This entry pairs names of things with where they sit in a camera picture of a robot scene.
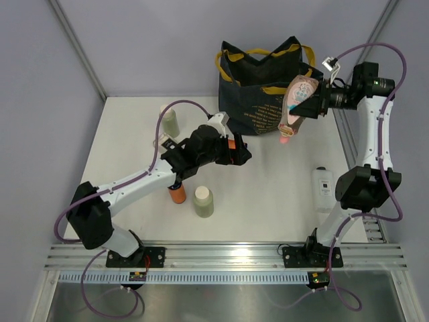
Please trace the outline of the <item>orange spray bottle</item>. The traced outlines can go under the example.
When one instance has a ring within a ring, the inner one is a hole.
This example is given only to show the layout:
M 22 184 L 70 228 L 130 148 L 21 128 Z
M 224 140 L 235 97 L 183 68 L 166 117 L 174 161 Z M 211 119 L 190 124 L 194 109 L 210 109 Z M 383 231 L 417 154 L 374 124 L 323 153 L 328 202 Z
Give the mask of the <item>orange spray bottle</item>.
M 228 139 L 227 142 L 228 142 L 228 149 L 230 152 L 247 149 L 247 143 L 243 142 L 242 140 Z

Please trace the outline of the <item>peach lotion bottle pink cap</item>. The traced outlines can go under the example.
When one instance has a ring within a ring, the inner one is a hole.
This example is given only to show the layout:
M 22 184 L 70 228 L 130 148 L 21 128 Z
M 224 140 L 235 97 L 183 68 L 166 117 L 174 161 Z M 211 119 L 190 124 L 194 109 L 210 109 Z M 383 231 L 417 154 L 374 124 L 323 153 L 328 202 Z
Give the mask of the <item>peach lotion bottle pink cap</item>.
M 314 94 L 318 84 L 319 81 L 315 78 L 303 75 L 296 76 L 289 84 L 282 101 L 282 117 L 278 125 L 280 143 L 288 143 L 290 138 L 298 133 L 305 118 L 292 115 L 291 111 Z

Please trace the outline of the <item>green bottle front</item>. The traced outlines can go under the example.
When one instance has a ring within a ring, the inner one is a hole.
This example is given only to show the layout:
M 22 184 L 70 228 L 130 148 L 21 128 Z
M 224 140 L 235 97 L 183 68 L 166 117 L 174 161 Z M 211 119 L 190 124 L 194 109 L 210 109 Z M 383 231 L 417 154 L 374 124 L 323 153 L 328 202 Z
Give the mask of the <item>green bottle front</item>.
M 199 217 L 210 217 L 214 213 L 214 199 L 212 191 L 206 186 L 198 186 L 194 192 L 193 205 L 194 210 Z

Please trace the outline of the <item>green bottle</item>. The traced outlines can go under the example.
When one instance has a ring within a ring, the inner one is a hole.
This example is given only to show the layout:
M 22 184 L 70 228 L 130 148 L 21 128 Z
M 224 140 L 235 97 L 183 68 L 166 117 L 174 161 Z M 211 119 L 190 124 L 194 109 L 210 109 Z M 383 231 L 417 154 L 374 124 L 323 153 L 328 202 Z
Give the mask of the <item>green bottle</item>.
M 164 132 L 168 134 L 171 138 L 177 138 L 180 134 L 180 129 L 178 125 L 178 120 L 176 117 L 176 112 L 169 108 L 162 117 L 162 127 Z
M 206 186 L 198 186 L 194 192 L 193 205 L 194 210 L 199 217 L 210 217 L 214 213 L 214 199 L 212 191 Z

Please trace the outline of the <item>navy canvas bag yellow handles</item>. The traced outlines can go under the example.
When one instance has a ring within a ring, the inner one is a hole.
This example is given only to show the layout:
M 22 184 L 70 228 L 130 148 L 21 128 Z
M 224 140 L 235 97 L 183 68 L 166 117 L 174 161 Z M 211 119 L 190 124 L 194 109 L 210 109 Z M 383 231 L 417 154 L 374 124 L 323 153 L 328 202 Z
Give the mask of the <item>navy canvas bag yellow handles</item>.
M 229 129 L 244 136 L 278 129 L 286 89 L 296 76 L 323 79 L 313 49 L 294 36 L 271 52 L 261 48 L 243 51 L 224 41 L 215 64 L 219 111 L 229 116 Z

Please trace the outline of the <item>frosted white bottle black cap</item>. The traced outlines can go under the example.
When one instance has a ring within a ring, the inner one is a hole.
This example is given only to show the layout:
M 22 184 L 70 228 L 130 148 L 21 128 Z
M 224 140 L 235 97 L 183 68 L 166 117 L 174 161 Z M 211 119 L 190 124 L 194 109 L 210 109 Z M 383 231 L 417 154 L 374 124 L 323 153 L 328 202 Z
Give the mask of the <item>frosted white bottle black cap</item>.
M 318 213 L 330 213 L 335 206 L 334 177 L 330 170 L 318 167 L 312 171 L 314 209 Z

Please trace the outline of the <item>orange bottle blue cap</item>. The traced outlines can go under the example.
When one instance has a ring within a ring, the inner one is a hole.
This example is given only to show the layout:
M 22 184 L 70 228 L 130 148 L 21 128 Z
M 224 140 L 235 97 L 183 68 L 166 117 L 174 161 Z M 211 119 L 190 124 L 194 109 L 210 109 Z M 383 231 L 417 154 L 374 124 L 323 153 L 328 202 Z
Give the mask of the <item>orange bottle blue cap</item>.
M 175 204 L 182 204 L 186 200 L 186 191 L 181 182 L 169 186 L 168 192 Z

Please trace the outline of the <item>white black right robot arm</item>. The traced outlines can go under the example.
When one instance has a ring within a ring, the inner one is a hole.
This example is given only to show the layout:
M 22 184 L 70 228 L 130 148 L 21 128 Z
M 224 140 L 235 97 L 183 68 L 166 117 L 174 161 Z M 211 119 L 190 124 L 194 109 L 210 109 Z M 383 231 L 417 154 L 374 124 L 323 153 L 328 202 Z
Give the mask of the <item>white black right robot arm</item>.
M 316 119 L 329 109 L 352 109 L 359 115 L 360 138 L 356 163 L 339 177 L 336 204 L 320 227 L 314 229 L 302 247 L 284 246 L 285 268 L 340 268 L 339 244 L 360 217 L 379 208 L 400 185 L 402 176 L 393 170 L 389 153 L 389 119 L 395 96 L 395 82 L 378 75 L 379 66 L 363 62 L 353 69 L 350 85 L 333 86 L 322 81 L 305 101 L 292 108 L 292 115 Z

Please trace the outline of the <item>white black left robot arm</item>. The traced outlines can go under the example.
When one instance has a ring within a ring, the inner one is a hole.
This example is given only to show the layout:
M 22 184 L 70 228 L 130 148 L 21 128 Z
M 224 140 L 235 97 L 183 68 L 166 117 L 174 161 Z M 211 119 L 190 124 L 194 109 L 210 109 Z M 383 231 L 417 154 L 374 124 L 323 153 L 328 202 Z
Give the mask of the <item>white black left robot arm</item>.
M 66 218 L 86 249 L 107 248 L 134 268 L 143 262 L 143 244 L 132 231 L 113 224 L 115 215 L 158 189 L 178 186 L 202 166 L 242 166 L 251 157 L 241 134 L 235 133 L 230 140 L 213 126 L 201 125 L 189 138 L 156 157 L 147 170 L 101 186 L 89 181 L 80 184 Z

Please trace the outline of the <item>clear square bottle black label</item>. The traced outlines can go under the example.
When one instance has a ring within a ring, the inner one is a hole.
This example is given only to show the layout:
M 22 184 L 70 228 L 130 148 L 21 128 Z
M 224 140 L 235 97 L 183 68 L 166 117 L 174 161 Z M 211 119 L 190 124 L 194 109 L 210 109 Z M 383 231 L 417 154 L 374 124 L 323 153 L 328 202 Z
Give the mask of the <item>clear square bottle black label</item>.
M 153 146 L 158 147 L 158 154 L 163 154 L 168 150 L 174 149 L 178 145 L 178 142 L 169 136 L 167 133 L 162 133 L 158 137 L 158 141 L 153 141 Z

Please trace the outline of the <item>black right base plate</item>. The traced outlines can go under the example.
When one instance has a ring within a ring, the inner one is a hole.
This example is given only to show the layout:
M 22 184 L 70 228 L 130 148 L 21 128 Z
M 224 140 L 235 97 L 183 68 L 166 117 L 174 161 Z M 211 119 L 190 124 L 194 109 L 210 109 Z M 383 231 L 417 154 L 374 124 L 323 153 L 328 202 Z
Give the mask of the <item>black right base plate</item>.
M 282 244 L 278 251 L 282 252 L 285 268 L 328 268 L 329 247 L 316 245 L 311 248 Z

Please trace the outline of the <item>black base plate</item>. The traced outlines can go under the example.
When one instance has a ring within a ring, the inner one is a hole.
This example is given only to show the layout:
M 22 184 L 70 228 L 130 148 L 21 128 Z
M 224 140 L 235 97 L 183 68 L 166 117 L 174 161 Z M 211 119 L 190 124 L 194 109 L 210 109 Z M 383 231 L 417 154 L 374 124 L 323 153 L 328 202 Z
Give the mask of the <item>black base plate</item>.
M 329 247 L 316 245 L 311 248 L 282 244 L 278 251 L 282 252 L 285 268 L 328 268 Z
M 106 267 L 108 268 L 163 268 L 166 249 L 164 247 L 139 248 L 128 257 L 110 250 L 107 255 Z

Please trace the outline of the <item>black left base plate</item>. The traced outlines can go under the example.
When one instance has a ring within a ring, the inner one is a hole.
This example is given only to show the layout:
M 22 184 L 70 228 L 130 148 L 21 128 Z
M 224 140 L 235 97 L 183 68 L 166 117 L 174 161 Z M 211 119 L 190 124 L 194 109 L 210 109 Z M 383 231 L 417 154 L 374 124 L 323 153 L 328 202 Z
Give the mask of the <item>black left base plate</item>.
M 164 247 L 139 248 L 128 257 L 110 250 L 107 255 L 106 267 L 108 268 L 163 268 L 166 249 Z

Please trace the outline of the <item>aluminium mounting rail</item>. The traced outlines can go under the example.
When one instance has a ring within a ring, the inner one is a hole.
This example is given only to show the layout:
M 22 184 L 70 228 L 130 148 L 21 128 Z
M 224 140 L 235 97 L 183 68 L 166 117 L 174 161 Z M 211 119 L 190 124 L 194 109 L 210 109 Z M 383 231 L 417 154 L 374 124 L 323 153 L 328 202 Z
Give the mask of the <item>aluminium mounting rail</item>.
M 275 244 L 160 244 L 164 247 L 164 270 L 262 271 L 283 270 L 284 261 Z M 53 245 L 45 270 L 82 270 L 99 250 L 82 245 Z M 407 261 L 397 244 L 343 244 L 344 270 L 407 270 Z

